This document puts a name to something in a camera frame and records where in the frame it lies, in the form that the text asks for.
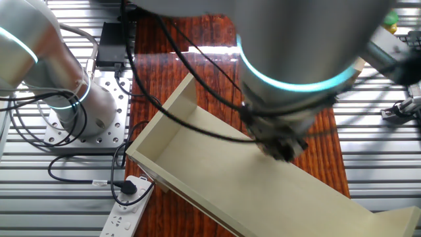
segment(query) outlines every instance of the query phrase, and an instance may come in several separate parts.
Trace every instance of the aluminum base plate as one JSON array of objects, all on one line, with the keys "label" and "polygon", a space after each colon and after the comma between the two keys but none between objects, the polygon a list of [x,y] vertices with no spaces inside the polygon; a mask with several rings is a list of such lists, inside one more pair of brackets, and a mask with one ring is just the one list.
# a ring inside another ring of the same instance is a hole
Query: aluminum base plate
[{"label": "aluminum base plate", "polygon": [[[114,97],[117,104],[117,114],[111,125],[101,134],[88,138],[80,138],[71,144],[63,146],[63,148],[83,148],[83,149],[98,149],[109,148],[114,149],[122,144],[125,138],[127,111],[129,103],[129,95],[126,95],[118,87],[114,78],[95,78],[94,82],[105,89],[109,90]],[[121,78],[120,83],[123,88],[130,91],[130,82],[126,78]],[[49,115],[49,122],[57,128],[62,128],[57,114],[51,110]],[[68,132],[60,131],[50,126],[47,126],[45,131],[45,141],[61,141],[67,136]]]}]

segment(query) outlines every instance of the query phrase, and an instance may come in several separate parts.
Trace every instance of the black cable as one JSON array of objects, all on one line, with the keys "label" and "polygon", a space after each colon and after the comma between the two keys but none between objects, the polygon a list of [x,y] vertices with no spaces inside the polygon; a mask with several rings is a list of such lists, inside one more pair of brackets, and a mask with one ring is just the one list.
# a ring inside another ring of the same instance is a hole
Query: black cable
[{"label": "black cable", "polygon": [[[121,85],[120,83],[120,75],[121,75],[121,65],[120,66],[116,66],[115,68],[115,72],[114,72],[114,78],[116,79],[117,85],[118,87],[126,94],[126,95],[131,95],[133,97],[145,97],[145,95],[138,95],[138,94],[133,94],[131,92],[128,92],[126,89],[124,89],[124,87]],[[151,97],[159,104],[162,105],[162,103],[159,101],[158,98],[156,98],[154,95],[151,95]]]},{"label": "black cable", "polygon": [[129,134],[128,134],[128,137],[127,137],[127,140],[126,140],[126,145],[124,146],[123,158],[122,158],[122,161],[121,161],[120,165],[118,164],[117,159],[116,159],[116,165],[117,166],[119,166],[121,168],[124,167],[124,164],[126,163],[126,151],[129,148],[129,145],[131,145],[131,143],[132,143],[130,140],[132,139],[134,131],[137,128],[139,128],[141,125],[147,124],[148,122],[149,122],[148,120],[141,121],[141,122],[137,123],[136,125],[134,125],[133,128],[129,129]]},{"label": "black cable", "polygon": [[[287,136],[282,136],[280,138],[272,138],[272,139],[265,139],[265,140],[242,140],[242,139],[238,139],[238,138],[232,138],[232,137],[227,137],[227,136],[223,136],[220,134],[215,134],[213,132],[209,132],[207,130],[203,130],[201,128],[198,128],[196,126],[193,126],[187,122],[184,122],[183,120],[179,119],[178,117],[175,117],[173,114],[169,113],[166,109],[162,108],[161,106],[157,105],[154,101],[153,98],[147,93],[146,88],[143,86],[141,80],[139,79],[139,76],[137,75],[137,71],[136,71],[136,66],[133,62],[132,59],[132,52],[130,50],[130,42],[129,42],[129,37],[128,37],[128,22],[127,22],[127,18],[126,18],[126,13],[125,13],[125,4],[124,1],[122,1],[122,4],[120,5],[120,13],[122,15],[122,28],[123,28],[123,36],[126,42],[126,52],[127,55],[129,55],[128,59],[130,62],[130,67],[132,68],[132,72],[134,75],[134,79],[135,82],[138,84],[140,90],[142,91],[142,93],[145,94],[145,97],[152,103],[153,106],[155,106],[160,112],[162,112],[166,117],[168,117],[169,119],[173,120],[174,122],[177,122],[178,124],[193,130],[195,132],[204,134],[206,136],[210,136],[213,138],[218,138],[221,140],[226,140],[229,142],[237,142],[237,143],[245,143],[245,144],[251,144],[251,143],[263,143],[263,142],[271,142],[273,139],[287,139],[287,138],[311,138],[311,137],[316,137],[316,136],[322,136],[322,135],[326,135],[326,134],[330,134],[332,132],[336,131],[336,128],[332,128],[331,130],[326,130],[326,131],[322,131],[322,132],[317,132],[317,133],[312,133],[312,134],[303,134],[303,135],[287,135]],[[383,70],[379,70],[381,73],[386,73],[386,72],[390,72],[392,70],[394,70],[394,68],[396,66],[399,66],[401,63],[395,63],[392,66],[389,66]],[[377,76],[378,74],[375,74],[373,76],[367,77],[365,78],[364,81],[362,81],[359,84],[363,84],[365,83],[366,80],[369,80],[371,78],[374,78],[375,76]],[[253,115],[261,115],[261,116],[266,116],[266,117],[273,117],[273,116],[279,116],[279,115],[286,115],[287,113],[258,113],[258,112],[254,112]]]},{"label": "black cable", "polygon": [[[142,125],[142,124],[145,124],[147,121],[142,121],[142,122],[140,122],[140,123],[138,123],[138,124],[136,124],[133,128],[132,128],[132,131],[134,131],[138,126],[140,126],[140,125]],[[138,203],[139,201],[141,201],[150,191],[151,191],[151,189],[152,189],[152,187],[155,185],[155,181],[152,181],[152,183],[151,183],[151,185],[148,187],[148,189],[146,189],[146,191],[138,198],[138,199],[136,199],[135,201],[133,201],[133,202],[131,202],[131,203],[123,203],[123,202],[121,202],[119,199],[118,199],[118,196],[116,195],[116,192],[115,192],[115,188],[114,188],[114,185],[116,185],[117,186],[117,184],[114,182],[114,170],[115,170],[115,163],[116,163],[116,160],[117,160],[117,158],[118,158],[118,152],[123,148],[123,147],[126,147],[126,145],[127,145],[127,143],[128,143],[128,141],[127,142],[124,142],[123,144],[121,144],[121,145],[119,145],[117,148],[116,148],[116,150],[115,150],[115,152],[114,153],[97,153],[97,154],[95,154],[95,155],[112,155],[112,161],[111,161],[111,179],[110,180],[108,180],[107,181],[107,184],[110,184],[111,185],[111,194],[112,194],[112,197],[114,198],[114,200],[115,200],[115,202],[117,202],[118,204],[120,204],[120,205],[123,205],[123,206],[129,206],[129,205],[133,205],[133,204],[136,204],[136,203]],[[58,157],[56,157],[55,159],[53,159],[51,162],[50,162],[50,164],[49,164],[49,166],[48,166],[48,169],[47,169],[47,172],[48,172],[48,175],[51,177],[51,178],[54,178],[55,180],[58,180],[58,181],[62,181],[62,182],[71,182],[71,183],[82,183],[82,184],[92,184],[93,183],[93,181],[94,180],[72,180],[72,179],[68,179],[68,178],[61,178],[61,177],[58,177],[58,176],[55,176],[53,173],[52,173],[52,169],[53,169],[53,165],[58,161],[58,160],[60,160],[60,159],[63,159],[63,158],[69,158],[69,157],[75,157],[75,156],[81,156],[81,155],[92,155],[92,153],[74,153],[74,154],[67,154],[67,155],[60,155],[60,156],[58,156]]]},{"label": "black cable", "polygon": [[117,154],[118,151],[124,147],[126,144],[121,144],[118,146],[118,148],[116,149],[116,151],[114,152],[114,155],[112,156],[112,162],[111,162],[111,179],[110,179],[110,185],[111,185],[111,194],[112,197],[114,198],[114,200],[119,204],[119,205],[123,205],[123,206],[129,206],[129,205],[133,205],[136,204],[138,202],[140,202],[153,188],[153,186],[155,185],[155,181],[152,181],[151,185],[149,185],[148,189],[146,189],[146,191],[139,197],[137,198],[135,201],[132,201],[130,203],[123,203],[122,201],[120,201],[118,199],[118,196],[116,195],[116,191],[114,189],[114,163],[116,162],[117,159]]},{"label": "black cable", "polygon": [[48,143],[48,142],[45,142],[44,140],[42,140],[42,139],[40,139],[40,138],[38,138],[35,134],[33,134],[26,126],[25,126],[25,124],[24,124],[24,121],[22,120],[22,117],[20,116],[20,113],[19,113],[19,109],[18,108],[16,108],[15,110],[14,110],[15,112],[16,112],[16,116],[18,117],[18,120],[19,120],[19,122],[20,122],[20,124],[22,125],[22,127],[23,127],[23,129],[25,129],[25,131],[29,134],[29,135],[31,135],[31,137],[33,137],[35,140],[37,140],[38,142],[41,142],[41,143],[43,143],[44,145],[39,145],[39,144],[37,144],[37,146],[40,146],[40,147],[53,147],[53,146],[56,146],[56,145],[59,145],[59,144],[62,144],[63,142],[66,142],[67,141],[67,139],[69,139],[69,137],[72,135],[72,133],[73,133],[73,131],[74,131],[74,129],[76,128],[76,123],[77,123],[77,121],[78,121],[78,119],[77,118],[75,118],[74,119],[74,123],[73,123],[73,127],[72,127],[72,129],[71,129],[71,131],[68,133],[68,135],[63,139],[63,140],[61,140],[61,141],[59,141],[58,143],[56,143],[56,144],[50,144],[50,143]]},{"label": "black cable", "polygon": [[201,134],[204,134],[204,135],[207,135],[207,136],[210,136],[210,137],[213,137],[213,138],[219,138],[219,139],[226,140],[226,141],[229,141],[229,142],[239,142],[239,143],[248,143],[248,144],[252,144],[252,143],[255,143],[255,142],[262,142],[262,140],[249,140],[249,139],[231,138],[231,137],[228,137],[228,136],[223,136],[223,135],[220,135],[220,134],[215,134],[213,132],[203,130],[203,129],[198,128],[196,126],[193,126],[193,125],[191,125],[187,122],[184,122],[183,120],[181,120],[178,117],[175,117],[172,113],[169,113],[166,109],[164,109],[162,106],[160,106],[158,103],[156,103],[155,100],[149,95],[145,86],[143,85],[142,81],[140,80],[139,76],[137,75],[136,66],[133,62],[132,52],[130,50],[130,42],[129,42],[129,37],[128,37],[128,22],[127,22],[127,16],[126,16],[126,4],[125,4],[124,0],[122,0],[122,4],[120,5],[120,13],[122,15],[122,28],[123,28],[124,41],[126,42],[126,53],[128,55],[130,67],[132,68],[134,79],[135,79],[136,83],[138,84],[141,92],[145,95],[145,97],[149,100],[149,102],[151,102],[151,104],[155,108],[157,108],[161,113],[163,113],[165,116],[167,116],[169,119],[173,120],[174,122],[188,128],[190,130],[199,132]]},{"label": "black cable", "polygon": [[[92,155],[92,153],[75,153],[75,154],[67,154],[67,155],[60,155],[60,156],[58,156],[57,158],[55,158],[54,160],[52,160],[50,162],[50,164],[48,165],[47,171],[48,171],[49,176],[51,178],[54,178],[55,180],[62,181],[62,182],[92,184],[93,180],[71,180],[71,179],[68,179],[68,178],[60,178],[60,177],[55,176],[51,172],[51,169],[53,168],[54,163],[56,163],[58,160],[63,159],[63,158],[81,156],[81,155]],[[95,154],[95,155],[113,155],[113,153],[101,153],[101,154]]]},{"label": "black cable", "polygon": [[178,28],[178,26],[176,25],[176,23],[174,23],[174,21],[173,20],[170,20],[170,22],[171,22],[171,25],[172,25],[172,27],[174,27],[175,29],[176,29],[176,31],[187,41],[187,42],[189,42],[194,48],[196,48],[197,50],[198,50],[198,52],[200,53],[200,54],[202,54],[202,56],[204,57],[204,58],[206,58],[210,63],[212,63],[230,82],[231,82],[231,84],[232,84],[232,86],[233,87],[235,87],[240,93],[243,93],[242,91],[241,91],[241,89],[240,89],[240,87],[239,86],[237,86],[237,84],[234,82],[234,80],[232,80],[231,79],[231,77],[230,76],[228,76],[228,74],[226,74],[226,72],[220,67],[220,66],[218,66],[208,55],[206,55],[204,52],[202,52],[200,49],[199,49],[199,47],[196,45],[196,44],[194,44],[193,42],[192,42],[192,40],[191,39],[189,39],[179,28]]},{"label": "black cable", "polygon": [[[59,92],[60,93],[60,95],[63,95],[63,96],[68,96],[69,94],[71,95],[71,96],[73,96],[70,92],[68,92],[68,93],[63,93],[63,92]],[[54,94],[54,93],[48,93],[48,96],[47,97],[51,97],[51,96],[55,96],[56,94]],[[38,99],[36,99],[36,101],[38,101],[38,100],[40,100],[40,99],[45,99],[46,98],[46,96],[43,96],[43,95],[39,95],[39,98]],[[69,131],[69,133],[68,133],[68,135],[67,135],[67,137],[65,137],[62,141],[60,141],[60,142],[58,142],[58,143],[56,143],[56,144],[49,144],[49,143],[47,143],[47,142],[45,142],[45,141],[43,141],[43,140],[41,140],[41,139],[39,139],[38,137],[36,137],[33,133],[31,133],[30,132],[30,130],[25,126],[25,124],[23,123],[23,120],[22,120],[22,118],[20,117],[20,113],[19,113],[19,111],[17,110],[19,107],[21,107],[21,105],[23,106],[23,105],[25,105],[25,104],[28,104],[28,103],[21,103],[19,106],[15,106],[16,108],[15,108],[15,110],[16,110],[16,115],[17,115],[17,117],[18,117],[18,120],[20,121],[20,123],[21,123],[21,125],[22,125],[22,127],[23,127],[23,129],[25,129],[28,133],[29,133],[29,135],[31,135],[35,140],[37,140],[37,141],[39,141],[39,142],[41,142],[41,143],[43,143],[43,144],[36,144],[35,142],[32,142],[32,141],[30,141],[28,138],[26,138],[25,137],[25,135],[23,135],[23,133],[21,133],[20,132],[20,130],[19,130],[19,128],[17,127],[17,125],[16,125],[16,122],[14,121],[14,118],[13,118],[13,115],[12,115],[12,113],[10,113],[9,115],[10,115],[10,118],[11,118],[11,122],[12,122],[12,124],[13,124],[13,126],[14,126],[14,129],[18,132],[18,134],[26,141],[26,142],[28,142],[29,144],[31,144],[31,145],[33,145],[33,146],[35,146],[35,147],[37,147],[37,148],[41,148],[41,147],[60,147],[60,146],[65,146],[65,145],[68,145],[68,144],[71,144],[72,142],[74,142],[74,141],[76,141],[82,134],[83,134],[83,132],[85,131],[85,129],[86,129],[86,126],[87,126],[87,113],[86,113],[86,110],[85,110],[85,107],[82,105],[82,103],[80,103],[80,101],[79,101],[79,99],[77,98],[77,97],[75,97],[75,103],[73,103],[73,102],[71,102],[71,101],[69,101],[69,103],[71,104],[71,106],[72,106],[72,108],[73,109],[75,109],[75,106],[77,106],[77,105],[79,105],[80,106],[80,108],[82,109],[82,111],[83,111],[83,113],[84,113],[84,118],[85,118],[85,120],[84,120],[84,125],[83,125],[83,127],[82,127],[82,129],[80,130],[80,132],[73,138],[73,139],[71,139],[71,140],[68,140],[69,139],[69,137],[72,135],[72,133],[73,133],[73,131],[76,129],[76,125],[77,125],[77,120],[78,120],[78,118],[76,117],[75,119],[74,119],[74,123],[73,123],[73,126],[72,126],[72,128],[70,129],[70,131]]]},{"label": "black cable", "polygon": [[[16,106],[11,106],[9,108],[0,109],[0,112],[10,111],[10,110],[13,110],[13,109],[16,109],[16,108],[20,108],[20,107],[23,107],[25,105],[29,105],[29,104],[31,104],[33,102],[40,101],[42,99],[47,99],[49,97],[53,97],[53,96],[56,96],[56,95],[63,95],[63,92],[55,92],[55,93],[46,93],[46,94],[42,94],[42,95],[36,95],[36,98],[35,99],[32,99],[30,101],[22,102],[22,103],[20,103],[20,104],[18,104]],[[16,98],[16,99],[13,99],[13,98],[0,98],[0,101],[20,101],[20,100],[21,100],[21,98]]]},{"label": "black cable", "polygon": [[[234,104],[230,103],[229,101],[226,101],[224,98],[222,98],[220,95],[218,95],[215,91],[213,91],[211,88],[209,88],[208,85],[206,85],[206,83],[199,77],[199,75],[197,75],[197,73],[195,72],[195,70],[191,67],[191,65],[189,64],[189,62],[187,61],[187,59],[182,55],[182,52],[178,48],[176,42],[174,41],[174,38],[172,38],[170,32],[168,31],[168,28],[165,26],[165,23],[162,20],[162,18],[160,16],[158,16],[158,15],[155,15],[155,17],[157,18],[157,21],[160,24],[161,29],[163,30],[163,32],[164,32],[167,40],[170,42],[171,46],[175,50],[177,56],[183,62],[183,64],[185,65],[185,67],[190,71],[190,73],[192,73],[192,75],[195,77],[195,79],[200,83],[200,85],[202,85],[202,87],[204,87],[204,89],[207,92],[209,92],[212,96],[214,96],[217,100],[219,100],[219,102],[221,102],[221,103],[223,103],[223,104],[231,107],[232,109],[234,109],[236,111],[241,111],[240,110],[240,107],[238,107],[237,105],[234,105]],[[394,63],[393,65],[391,65],[389,67],[386,67],[386,68],[383,68],[383,69],[379,70],[379,73],[366,78],[365,80],[363,80],[359,84],[365,83],[366,80],[369,80],[369,79],[377,76],[378,74],[385,74],[385,73],[391,72],[391,71],[395,70],[396,67],[399,66],[399,65],[405,65],[405,64],[408,65],[410,63],[419,61],[420,59],[421,59],[421,57],[419,55],[417,55],[417,57],[410,57],[410,58],[408,58],[408,59],[406,59],[404,61],[396,62],[396,63]],[[250,111],[248,111],[248,113],[250,113],[250,115],[254,115],[254,116],[258,116],[258,117],[279,117],[279,116],[284,116],[284,115],[290,115],[290,114],[296,113],[297,111],[301,111],[301,110],[302,109],[298,109],[296,111],[287,111],[287,112],[264,112],[264,111],[250,110]]]},{"label": "black cable", "polygon": [[183,62],[184,66],[189,70],[189,72],[194,76],[194,78],[196,79],[196,81],[198,81],[198,83],[200,85],[202,85],[202,87],[207,92],[209,92],[213,97],[215,97],[217,100],[219,100],[219,102],[225,104],[226,106],[228,106],[229,108],[231,108],[231,109],[233,109],[235,111],[240,111],[241,110],[241,106],[234,105],[233,103],[231,103],[228,100],[224,99],[222,96],[220,96],[219,94],[217,94],[212,88],[210,88],[206,84],[206,82],[196,73],[195,69],[190,65],[189,61],[184,57],[184,55],[181,52],[180,48],[178,48],[177,43],[172,38],[171,33],[168,31],[168,28],[165,26],[165,23],[162,20],[162,18],[160,16],[158,16],[158,15],[155,15],[155,18],[157,19],[157,22],[159,23],[159,25],[161,27],[161,30],[164,32],[167,40],[170,42],[170,45],[172,46],[172,48],[176,52],[177,56],[180,58],[181,62]]}]

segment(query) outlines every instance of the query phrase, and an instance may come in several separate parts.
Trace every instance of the power strip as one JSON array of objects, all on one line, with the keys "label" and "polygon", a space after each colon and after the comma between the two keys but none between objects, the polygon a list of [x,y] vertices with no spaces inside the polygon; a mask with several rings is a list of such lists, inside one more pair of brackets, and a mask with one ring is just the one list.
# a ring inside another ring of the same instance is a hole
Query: power strip
[{"label": "power strip", "polygon": [[[131,175],[126,180],[130,180],[136,185],[137,192],[133,195],[126,195],[120,192],[118,199],[123,203],[135,201],[151,185],[144,177],[138,178]],[[131,206],[121,206],[115,203],[100,237],[133,237],[152,191],[153,188],[140,202]]]}]

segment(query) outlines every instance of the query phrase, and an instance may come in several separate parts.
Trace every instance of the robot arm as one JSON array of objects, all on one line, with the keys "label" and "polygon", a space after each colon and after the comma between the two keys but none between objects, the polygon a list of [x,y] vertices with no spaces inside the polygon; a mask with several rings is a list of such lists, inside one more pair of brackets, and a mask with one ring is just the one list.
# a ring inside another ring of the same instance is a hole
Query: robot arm
[{"label": "robot arm", "polygon": [[[381,70],[408,57],[407,45],[379,27],[394,0],[133,0],[167,16],[225,14],[235,25],[241,90],[254,111],[243,118],[250,135],[271,139],[261,149],[291,161],[314,116],[353,84],[358,56]],[[399,82],[403,71],[387,76]]]},{"label": "robot arm", "polygon": [[[0,0],[0,61],[0,88],[13,90],[25,82],[29,87],[74,92],[87,111],[87,118],[77,114],[78,121],[87,120],[83,137],[103,132],[114,120],[114,98],[92,82],[92,75],[67,48],[59,22],[44,2]],[[46,92],[34,90],[35,94]],[[0,92],[0,96],[9,94]],[[70,130],[76,111],[69,100],[57,95],[44,102],[56,112],[63,128]],[[76,123],[73,135],[79,134],[83,124]]]}]

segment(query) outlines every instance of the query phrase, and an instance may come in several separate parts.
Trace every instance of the open box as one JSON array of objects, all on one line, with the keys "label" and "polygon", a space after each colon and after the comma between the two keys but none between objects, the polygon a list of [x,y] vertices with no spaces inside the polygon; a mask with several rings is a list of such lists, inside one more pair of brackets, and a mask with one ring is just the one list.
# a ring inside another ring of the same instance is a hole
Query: open box
[{"label": "open box", "polygon": [[[247,138],[197,106],[187,75],[164,104],[182,120]],[[237,236],[409,237],[417,207],[371,213],[295,165],[267,157],[253,144],[225,142],[157,113],[127,154],[169,188]]]}]

